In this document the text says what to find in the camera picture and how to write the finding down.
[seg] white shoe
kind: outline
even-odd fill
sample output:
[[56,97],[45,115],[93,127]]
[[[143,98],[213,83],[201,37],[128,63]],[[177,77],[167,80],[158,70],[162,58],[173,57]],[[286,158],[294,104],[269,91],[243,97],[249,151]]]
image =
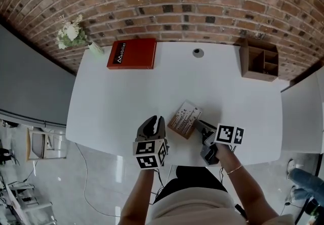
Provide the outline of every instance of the white shoe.
[[290,192],[289,192],[289,195],[288,197],[286,198],[286,202],[289,202],[289,203],[294,203],[296,201],[295,197],[294,197],[294,190],[296,189],[295,186],[293,186],[291,189],[290,189]]
[[289,180],[288,176],[289,173],[296,168],[296,162],[295,160],[291,159],[289,160],[288,164],[287,164],[287,179]]

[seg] wooden shelf box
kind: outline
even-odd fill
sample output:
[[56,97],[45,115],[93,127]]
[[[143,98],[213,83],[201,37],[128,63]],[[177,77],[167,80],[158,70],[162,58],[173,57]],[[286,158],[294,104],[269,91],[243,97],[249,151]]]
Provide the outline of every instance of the wooden shelf box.
[[242,77],[272,82],[278,77],[278,50],[275,45],[245,39],[239,49]]

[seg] white vase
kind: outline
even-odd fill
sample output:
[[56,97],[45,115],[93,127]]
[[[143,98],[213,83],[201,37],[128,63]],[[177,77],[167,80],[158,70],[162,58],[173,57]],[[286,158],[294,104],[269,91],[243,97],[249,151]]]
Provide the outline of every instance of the white vase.
[[90,45],[88,45],[88,47],[90,51],[96,56],[101,56],[104,54],[103,49],[95,42],[92,42]]

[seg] human arm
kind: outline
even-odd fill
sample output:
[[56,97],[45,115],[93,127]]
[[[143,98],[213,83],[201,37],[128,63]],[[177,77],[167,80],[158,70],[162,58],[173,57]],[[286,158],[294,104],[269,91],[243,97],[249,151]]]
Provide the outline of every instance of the human arm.
[[258,183],[243,166],[238,168],[241,163],[236,155],[226,145],[217,144],[217,148],[216,157],[221,162],[226,173],[235,170],[228,176],[243,204],[250,224],[261,225],[272,218],[278,217],[278,214],[267,203]]
[[150,203],[154,170],[141,170],[120,214],[119,225],[144,225]]

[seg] red box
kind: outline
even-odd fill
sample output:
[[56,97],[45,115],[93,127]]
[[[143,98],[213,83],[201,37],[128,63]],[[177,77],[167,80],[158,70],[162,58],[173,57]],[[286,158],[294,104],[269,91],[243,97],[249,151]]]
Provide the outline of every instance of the red box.
[[153,69],[156,39],[115,41],[111,48],[109,69]]

